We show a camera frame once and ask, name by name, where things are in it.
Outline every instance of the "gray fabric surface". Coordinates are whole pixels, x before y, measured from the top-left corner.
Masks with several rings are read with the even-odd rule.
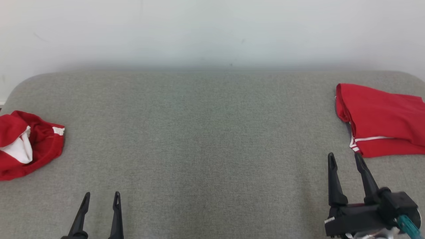
[[[115,191],[138,238],[325,238],[327,154],[364,197],[335,87],[425,97],[399,72],[60,73],[20,84],[1,114],[65,125],[63,154],[0,182],[2,239],[66,235],[85,192],[89,238],[108,238]],[[366,159],[379,186],[425,208],[425,156]]]

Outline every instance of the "gray upholstered cushion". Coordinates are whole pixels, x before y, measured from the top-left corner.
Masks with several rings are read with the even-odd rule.
[[[84,193],[89,238],[108,238],[115,191],[139,238],[325,238],[327,154],[344,193],[364,197],[338,83],[425,97],[399,72],[60,73],[33,77],[2,114],[65,125],[62,156],[0,182],[2,239],[66,235]],[[425,156],[366,159],[379,186],[425,208]]]

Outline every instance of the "red cloth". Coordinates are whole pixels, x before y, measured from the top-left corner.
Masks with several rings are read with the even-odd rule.
[[[19,137],[25,137],[23,133],[27,128],[30,128],[28,140],[32,148],[32,161],[22,163],[2,150],[10,147]],[[62,125],[48,123],[37,115],[22,111],[0,116],[0,180],[25,176],[61,155],[63,131]]]
[[[421,97],[338,84],[338,117],[350,122],[350,147],[364,157],[425,154],[425,104]]]

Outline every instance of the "white lining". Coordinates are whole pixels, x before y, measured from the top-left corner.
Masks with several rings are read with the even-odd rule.
[[[28,140],[30,130],[31,127],[27,126],[25,131],[13,143],[0,148],[0,150],[15,158],[20,163],[30,163],[32,161],[32,148]]]
[[[63,132],[64,132],[64,131],[65,131],[65,128],[53,127],[53,132],[54,132],[55,134],[63,135]]]

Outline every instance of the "teal cable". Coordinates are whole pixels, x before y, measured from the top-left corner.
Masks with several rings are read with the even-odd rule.
[[[397,224],[400,229],[406,232],[412,239],[424,239],[421,235],[421,231],[413,224],[410,218],[406,215],[401,215],[397,219]]]

